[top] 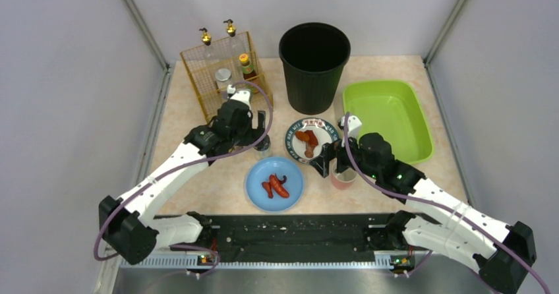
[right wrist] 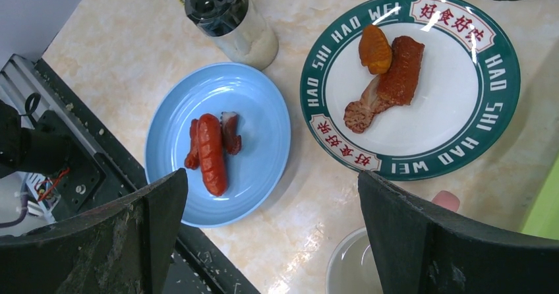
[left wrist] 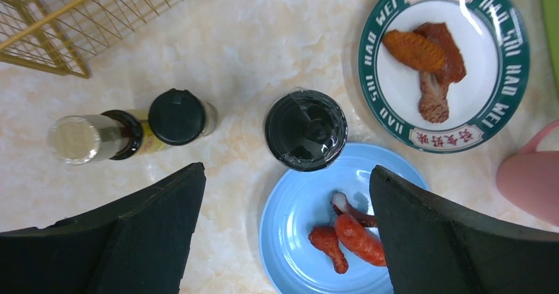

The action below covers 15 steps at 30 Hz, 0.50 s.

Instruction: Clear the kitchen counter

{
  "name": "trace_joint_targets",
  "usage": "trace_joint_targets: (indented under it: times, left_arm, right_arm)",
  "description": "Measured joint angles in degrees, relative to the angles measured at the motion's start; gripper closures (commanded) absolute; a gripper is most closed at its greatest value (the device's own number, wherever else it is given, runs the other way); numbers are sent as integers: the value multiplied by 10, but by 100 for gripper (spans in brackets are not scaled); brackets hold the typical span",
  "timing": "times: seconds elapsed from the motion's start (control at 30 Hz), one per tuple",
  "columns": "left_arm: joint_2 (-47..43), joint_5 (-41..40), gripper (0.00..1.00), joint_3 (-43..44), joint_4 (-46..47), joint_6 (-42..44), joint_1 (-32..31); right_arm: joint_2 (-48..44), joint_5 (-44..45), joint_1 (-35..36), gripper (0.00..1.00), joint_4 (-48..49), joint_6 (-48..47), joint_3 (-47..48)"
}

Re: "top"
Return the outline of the silver lid spice jar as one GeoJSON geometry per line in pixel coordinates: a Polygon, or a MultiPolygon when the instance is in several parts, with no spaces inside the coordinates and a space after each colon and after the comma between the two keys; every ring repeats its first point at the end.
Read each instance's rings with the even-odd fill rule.
{"type": "Polygon", "coordinates": [[[231,71],[227,68],[220,68],[215,72],[214,78],[219,95],[227,99],[227,87],[232,83],[231,71]]]}

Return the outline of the sauce bottle yellow cap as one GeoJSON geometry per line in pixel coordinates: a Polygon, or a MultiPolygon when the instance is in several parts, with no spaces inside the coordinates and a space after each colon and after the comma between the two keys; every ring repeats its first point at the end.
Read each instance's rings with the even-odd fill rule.
{"type": "Polygon", "coordinates": [[[243,78],[248,82],[259,85],[260,81],[256,73],[255,67],[252,64],[252,61],[250,60],[249,54],[247,53],[240,54],[239,62],[241,65],[243,78]]]}

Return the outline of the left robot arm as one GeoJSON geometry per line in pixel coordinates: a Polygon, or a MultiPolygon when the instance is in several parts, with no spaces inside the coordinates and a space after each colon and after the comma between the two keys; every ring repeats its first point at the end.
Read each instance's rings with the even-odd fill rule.
{"type": "Polygon", "coordinates": [[[227,87],[228,99],[209,123],[193,128],[177,149],[151,175],[117,198],[99,203],[99,233],[94,258],[104,260],[99,245],[105,241],[117,256],[138,264],[153,250],[179,243],[194,243],[206,220],[190,212],[172,218],[157,218],[159,209],[196,174],[216,160],[247,151],[264,140],[272,118],[260,112],[253,127],[252,93],[238,83],[227,87]]]}

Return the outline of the black lid seasoning jar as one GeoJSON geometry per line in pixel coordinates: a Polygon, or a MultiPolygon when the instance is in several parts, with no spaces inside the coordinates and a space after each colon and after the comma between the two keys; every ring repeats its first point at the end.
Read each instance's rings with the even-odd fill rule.
{"type": "Polygon", "coordinates": [[[257,160],[263,160],[272,156],[272,145],[268,135],[266,135],[255,147],[254,155],[257,160]]]}

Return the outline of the glass oil bottle gold spout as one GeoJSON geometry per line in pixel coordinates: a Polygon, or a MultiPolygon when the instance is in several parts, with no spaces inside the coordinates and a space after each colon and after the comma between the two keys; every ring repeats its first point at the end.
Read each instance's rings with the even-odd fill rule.
{"type": "Polygon", "coordinates": [[[219,61],[217,53],[212,45],[212,36],[208,32],[208,29],[203,27],[199,29],[202,32],[201,41],[204,45],[203,60],[206,72],[213,80],[215,79],[216,64],[219,61]]]}

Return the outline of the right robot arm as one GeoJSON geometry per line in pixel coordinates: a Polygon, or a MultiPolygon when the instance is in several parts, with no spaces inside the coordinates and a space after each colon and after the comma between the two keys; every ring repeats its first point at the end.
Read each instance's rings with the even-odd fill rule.
{"type": "Polygon", "coordinates": [[[390,222],[404,243],[438,252],[474,270],[493,290],[517,293],[537,259],[533,230],[522,221],[496,220],[456,199],[423,172],[395,158],[378,133],[325,143],[310,161],[326,177],[353,169],[383,194],[428,217],[399,211],[390,222]]]}

